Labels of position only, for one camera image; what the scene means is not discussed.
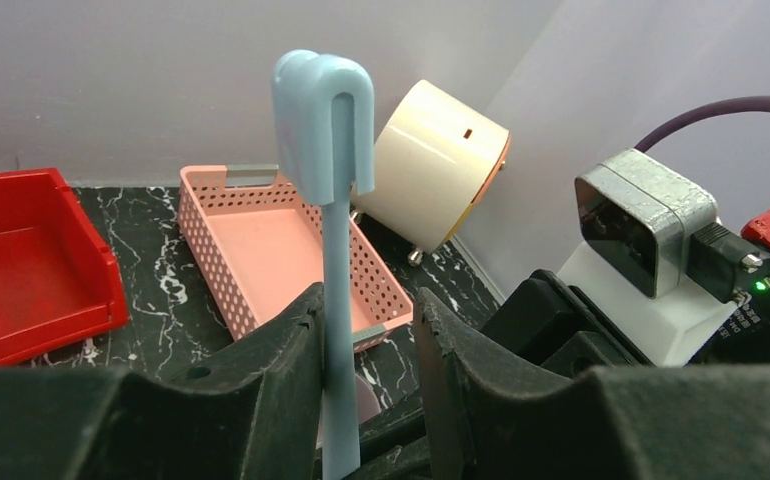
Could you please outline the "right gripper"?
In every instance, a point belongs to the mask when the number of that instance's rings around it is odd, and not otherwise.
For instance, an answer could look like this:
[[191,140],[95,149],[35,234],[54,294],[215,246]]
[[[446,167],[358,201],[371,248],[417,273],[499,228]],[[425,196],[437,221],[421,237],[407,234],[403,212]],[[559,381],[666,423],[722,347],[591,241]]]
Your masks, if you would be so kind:
[[[593,367],[650,366],[578,288],[532,273],[480,328],[518,357],[572,379]],[[687,367],[770,365],[770,291],[742,307]],[[420,384],[362,427],[362,479],[436,479]]]

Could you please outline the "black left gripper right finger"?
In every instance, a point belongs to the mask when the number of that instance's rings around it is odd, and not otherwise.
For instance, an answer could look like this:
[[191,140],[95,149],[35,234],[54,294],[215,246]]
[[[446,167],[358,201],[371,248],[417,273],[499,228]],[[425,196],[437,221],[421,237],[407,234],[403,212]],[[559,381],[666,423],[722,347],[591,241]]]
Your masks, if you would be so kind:
[[422,289],[414,337],[436,479],[770,479],[770,365],[568,379]]

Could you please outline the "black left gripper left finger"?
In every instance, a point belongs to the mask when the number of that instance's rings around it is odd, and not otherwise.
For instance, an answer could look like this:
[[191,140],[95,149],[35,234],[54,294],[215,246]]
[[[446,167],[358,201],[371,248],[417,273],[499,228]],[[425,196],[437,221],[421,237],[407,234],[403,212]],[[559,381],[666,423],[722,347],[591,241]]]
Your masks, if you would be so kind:
[[0,479],[308,479],[323,287],[166,381],[124,367],[0,368]]

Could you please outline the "purple mug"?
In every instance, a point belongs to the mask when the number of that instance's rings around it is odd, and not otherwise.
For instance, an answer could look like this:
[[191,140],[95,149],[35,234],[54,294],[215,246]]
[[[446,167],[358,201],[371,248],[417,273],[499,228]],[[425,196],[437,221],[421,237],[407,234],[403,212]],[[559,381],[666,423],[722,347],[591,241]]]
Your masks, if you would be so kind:
[[366,380],[366,378],[363,375],[356,372],[355,380],[356,380],[356,394],[357,394],[358,424],[362,425],[366,421],[380,414],[381,406],[379,404],[379,399],[372,385]]

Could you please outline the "white toothbrush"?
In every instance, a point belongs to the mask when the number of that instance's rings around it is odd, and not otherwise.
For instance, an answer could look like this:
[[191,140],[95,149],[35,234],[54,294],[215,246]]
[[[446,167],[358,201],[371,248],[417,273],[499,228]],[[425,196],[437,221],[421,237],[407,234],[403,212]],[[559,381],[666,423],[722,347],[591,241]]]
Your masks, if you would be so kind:
[[357,62],[298,49],[275,64],[271,91],[280,171],[322,215],[322,476],[343,479],[361,464],[349,210],[351,194],[369,193],[375,184],[374,87]]

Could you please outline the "pink perforated basket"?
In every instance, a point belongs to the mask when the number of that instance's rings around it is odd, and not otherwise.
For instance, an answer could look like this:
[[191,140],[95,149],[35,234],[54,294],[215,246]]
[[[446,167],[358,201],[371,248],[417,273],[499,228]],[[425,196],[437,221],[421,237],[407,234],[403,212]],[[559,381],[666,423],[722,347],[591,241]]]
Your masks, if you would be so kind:
[[[322,218],[274,166],[180,171],[179,229],[234,340],[276,317],[323,279]],[[413,303],[352,224],[351,323],[357,352],[413,319]]]

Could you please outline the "white cylindrical appliance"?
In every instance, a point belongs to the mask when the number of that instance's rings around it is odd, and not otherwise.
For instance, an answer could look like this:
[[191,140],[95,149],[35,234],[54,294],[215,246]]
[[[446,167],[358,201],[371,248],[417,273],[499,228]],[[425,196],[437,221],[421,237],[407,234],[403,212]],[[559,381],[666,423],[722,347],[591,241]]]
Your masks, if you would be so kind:
[[427,80],[407,92],[375,141],[375,188],[353,193],[371,217],[411,244],[421,263],[459,229],[505,167],[512,136]]

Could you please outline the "right red plastic bin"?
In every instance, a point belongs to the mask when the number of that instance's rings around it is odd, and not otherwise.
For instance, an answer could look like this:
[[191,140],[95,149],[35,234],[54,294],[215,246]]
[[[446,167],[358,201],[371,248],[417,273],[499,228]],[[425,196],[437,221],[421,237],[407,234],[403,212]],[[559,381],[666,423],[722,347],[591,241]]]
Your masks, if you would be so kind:
[[127,320],[114,253],[59,171],[0,173],[0,366]]

